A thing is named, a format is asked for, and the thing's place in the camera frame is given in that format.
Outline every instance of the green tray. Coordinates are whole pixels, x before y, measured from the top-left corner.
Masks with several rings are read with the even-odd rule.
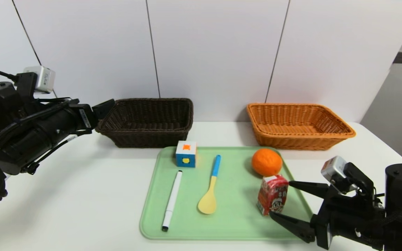
[[[142,212],[142,234],[148,239],[167,240],[297,240],[269,216],[262,216],[256,206],[262,177],[252,169],[251,158],[260,148],[198,147],[196,168],[177,167],[175,147],[161,150]],[[215,185],[217,210],[205,215],[198,211],[198,202],[209,187],[217,154],[222,157]],[[162,221],[178,170],[183,170],[178,198],[169,231],[163,232]],[[285,164],[281,174],[292,180]],[[304,221],[312,216],[294,188],[288,189],[283,213]]]

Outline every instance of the white marker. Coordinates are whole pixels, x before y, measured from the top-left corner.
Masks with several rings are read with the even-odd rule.
[[[178,197],[179,185],[181,184],[182,171],[179,170],[174,179],[172,192],[170,194],[169,203],[165,210],[164,222],[162,223],[162,230],[167,232],[169,230],[170,221],[174,210],[174,204],[176,204],[176,198]]]

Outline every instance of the table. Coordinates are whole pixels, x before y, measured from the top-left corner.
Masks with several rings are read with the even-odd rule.
[[[297,181],[323,182],[323,163],[336,156],[353,162],[384,191],[384,169],[402,157],[357,123],[357,136],[328,151],[281,150]],[[194,122],[188,140],[199,146],[256,146],[248,122]],[[7,180],[0,202],[0,251],[304,251],[315,243],[269,241],[151,241],[139,218],[160,149],[119,149],[94,133],[69,142],[40,165],[35,175]],[[322,199],[303,193],[314,213]],[[333,238],[332,251],[372,248]]]

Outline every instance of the cube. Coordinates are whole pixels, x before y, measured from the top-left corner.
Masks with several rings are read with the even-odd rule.
[[[179,141],[176,147],[176,165],[178,167],[195,167],[196,142]]]

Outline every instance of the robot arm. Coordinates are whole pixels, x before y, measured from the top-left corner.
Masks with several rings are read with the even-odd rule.
[[[0,201],[8,194],[5,173],[34,174],[67,136],[90,134],[114,105],[114,100],[91,108],[78,99],[35,99],[35,92],[52,90],[55,73],[41,66],[24,71],[16,76],[0,71],[17,86],[0,82]]]
[[[373,182],[351,162],[341,157],[327,161],[322,169],[328,184],[290,181],[289,185],[324,199],[310,222],[280,213],[271,218],[303,241],[317,239],[329,249],[334,236],[340,235],[377,250],[402,251],[402,164],[386,168],[386,208],[375,194]],[[353,197],[345,194],[356,189]]]

